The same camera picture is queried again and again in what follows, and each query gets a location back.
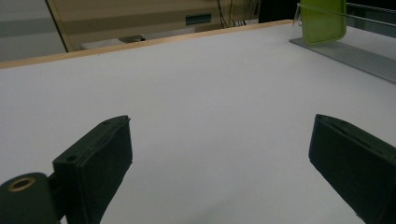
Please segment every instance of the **screw hole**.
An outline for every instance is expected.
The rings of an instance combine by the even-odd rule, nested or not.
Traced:
[[[35,179],[32,177],[24,177],[14,181],[8,186],[8,190],[11,192],[17,192],[29,188],[35,183]]]
[[[66,161],[75,161],[77,159],[77,156],[69,156],[66,158]]]

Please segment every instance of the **white table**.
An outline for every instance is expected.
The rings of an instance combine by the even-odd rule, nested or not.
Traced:
[[[0,70],[0,182],[131,117],[102,223],[363,223],[308,159],[317,113],[396,146],[396,87],[291,44],[291,25]]]

